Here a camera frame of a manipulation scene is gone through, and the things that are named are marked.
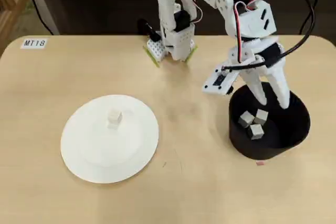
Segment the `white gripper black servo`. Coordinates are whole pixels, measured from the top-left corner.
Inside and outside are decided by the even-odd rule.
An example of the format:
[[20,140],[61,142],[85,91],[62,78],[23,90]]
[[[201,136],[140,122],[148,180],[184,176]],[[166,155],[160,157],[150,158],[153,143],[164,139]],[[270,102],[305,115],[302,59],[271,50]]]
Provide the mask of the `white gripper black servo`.
[[266,74],[279,105],[289,107],[289,87],[284,74],[286,60],[281,58],[284,52],[278,36],[269,36],[243,42],[229,52],[227,72],[242,72],[242,79],[260,104],[267,104],[258,74]]

